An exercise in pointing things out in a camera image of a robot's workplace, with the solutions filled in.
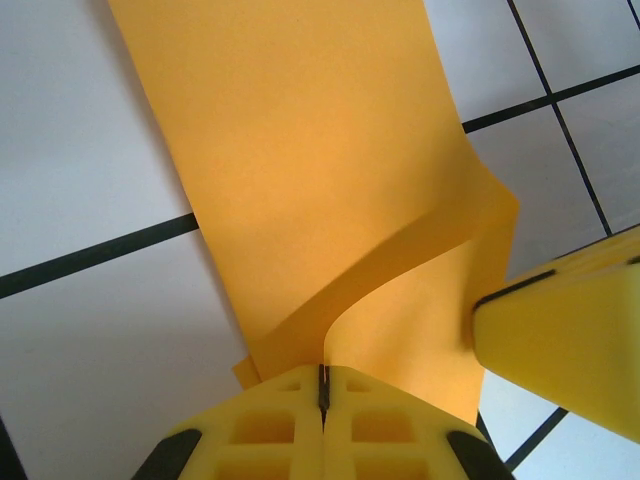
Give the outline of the orange square paper sheet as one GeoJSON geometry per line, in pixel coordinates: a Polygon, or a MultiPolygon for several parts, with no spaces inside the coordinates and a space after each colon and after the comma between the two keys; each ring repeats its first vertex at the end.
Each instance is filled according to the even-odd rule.
{"type": "Polygon", "coordinates": [[[471,310],[518,203],[422,0],[108,0],[244,335],[250,388],[342,365],[473,422],[471,310]]]}

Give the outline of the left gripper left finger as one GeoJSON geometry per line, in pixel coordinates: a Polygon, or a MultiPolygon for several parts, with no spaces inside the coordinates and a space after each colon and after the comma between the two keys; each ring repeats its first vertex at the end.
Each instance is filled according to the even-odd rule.
{"type": "Polygon", "coordinates": [[[325,367],[303,366],[181,422],[132,480],[322,480],[325,367]]]}

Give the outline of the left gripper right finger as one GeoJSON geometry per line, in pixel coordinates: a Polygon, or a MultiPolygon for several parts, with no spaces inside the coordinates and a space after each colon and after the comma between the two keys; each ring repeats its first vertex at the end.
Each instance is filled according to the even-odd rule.
{"type": "Polygon", "coordinates": [[[322,480],[515,480],[473,425],[349,367],[322,367],[322,480]]]}

